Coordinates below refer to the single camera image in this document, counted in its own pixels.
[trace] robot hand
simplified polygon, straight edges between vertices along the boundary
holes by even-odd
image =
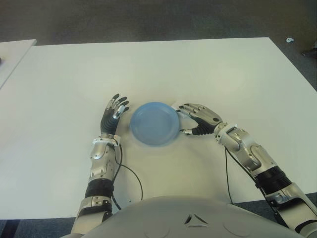
[[[119,94],[114,95],[107,104],[104,116],[101,120],[101,134],[107,133],[115,135],[120,116],[129,109],[129,107],[126,107],[129,103],[129,101],[126,101],[127,97],[117,100],[118,97]]]
[[[196,128],[180,130],[185,135],[212,134],[215,127],[222,122],[222,119],[218,114],[200,104],[186,103],[179,106],[179,109],[176,111],[189,116],[198,123]]]

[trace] robotic finger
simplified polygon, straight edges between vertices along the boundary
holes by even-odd
[[[215,127],[222,121],[218,114],[200,104],[186,103],[179,106],[176,111],[189,116],[198,124],[196,128],[180,130],[185,135],[212,134]]]

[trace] robot forearm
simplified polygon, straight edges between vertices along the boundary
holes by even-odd
[[[219,123],[215,139],[237,157],[286,226],[308,237],[317,232],[317,209],[267,151],[236,124]]]

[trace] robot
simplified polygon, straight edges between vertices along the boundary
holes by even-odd
[[[279,224],[226,202],[187,196],[143,200],[112,214],[115,157],[120,148],[116,128],[129,108],[127,98],[116,94],[101,120],[101,135],[93,141],[85,198],[71,234],[63,238],[317,238],[317,208],[291,182],[268,152],[237,124],[229,124],[200,104],[179,106],[198,124],[185,135],[214,134],[215,140],[240,165],[262,192]]]

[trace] small white object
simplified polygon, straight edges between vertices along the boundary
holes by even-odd
[[[293,41],[294,41],[294,39],[291,38],[291,37],[287,37],[287,38],[286,38],[286,42],[287,42],[287,43],[291,43],[291,42],[293,42]]]

